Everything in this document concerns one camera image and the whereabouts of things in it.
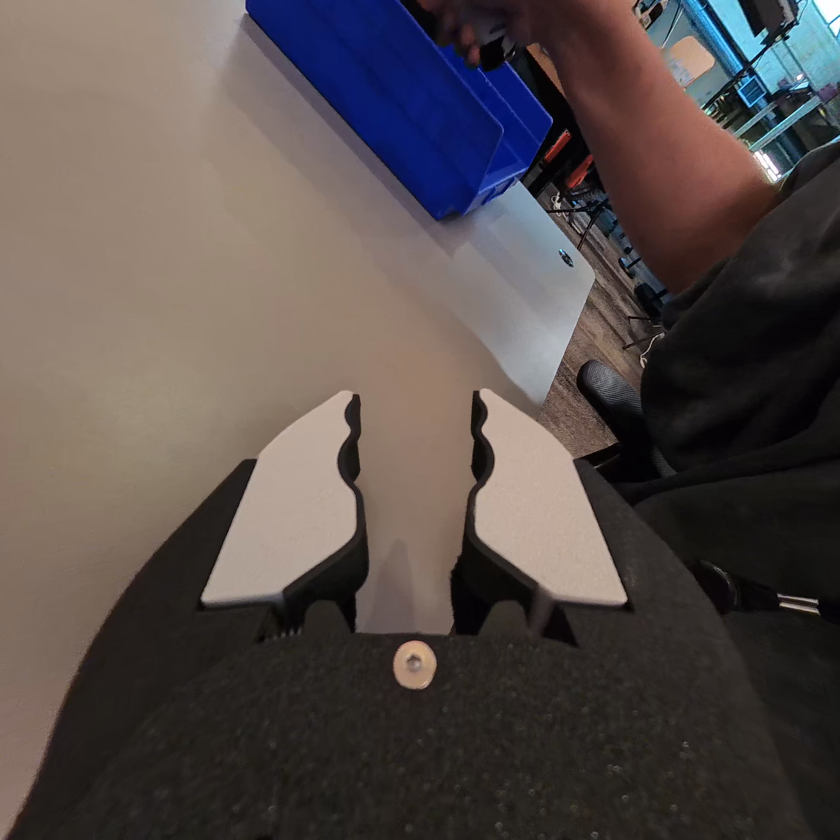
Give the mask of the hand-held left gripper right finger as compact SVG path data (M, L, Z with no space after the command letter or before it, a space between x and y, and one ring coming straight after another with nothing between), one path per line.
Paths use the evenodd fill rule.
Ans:
M574 459L489 389L472 395L474 485L455 572L479 602L624 608L620 574Z

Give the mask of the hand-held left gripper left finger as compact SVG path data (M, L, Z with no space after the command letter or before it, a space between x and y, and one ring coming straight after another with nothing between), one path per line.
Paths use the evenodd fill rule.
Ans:
M361 472L361 398L341 391L259 453L201 594L206 608L306 610L345 602L370 562Z

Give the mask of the blue plastic bin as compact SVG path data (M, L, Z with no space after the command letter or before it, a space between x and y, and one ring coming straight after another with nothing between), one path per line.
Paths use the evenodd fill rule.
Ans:
M259 29L436 220L521 180L552 117L508 63L468 69L397 1L247 1Z

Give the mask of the person's right forearm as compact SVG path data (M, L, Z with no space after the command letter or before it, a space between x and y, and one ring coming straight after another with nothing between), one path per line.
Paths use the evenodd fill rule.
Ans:
M532 12L620 225L655 277L685 291L778 204L748 149L669 71L628 2Z

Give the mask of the person's right hand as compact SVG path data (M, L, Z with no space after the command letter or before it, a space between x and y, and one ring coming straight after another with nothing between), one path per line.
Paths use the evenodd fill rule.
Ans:
M434 16L437 40L454 45L472 64L479 58L481 21L501 23L515 43L539 44L550 54L645 36L627 2L420 1L419 6Z

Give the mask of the person's black chair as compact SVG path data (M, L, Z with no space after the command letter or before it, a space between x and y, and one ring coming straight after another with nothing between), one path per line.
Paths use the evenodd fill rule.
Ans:
M582 365L576 386L615 438L615 443L584 457L607 481L637 483L675 474L654 446L639 394L598 360Z

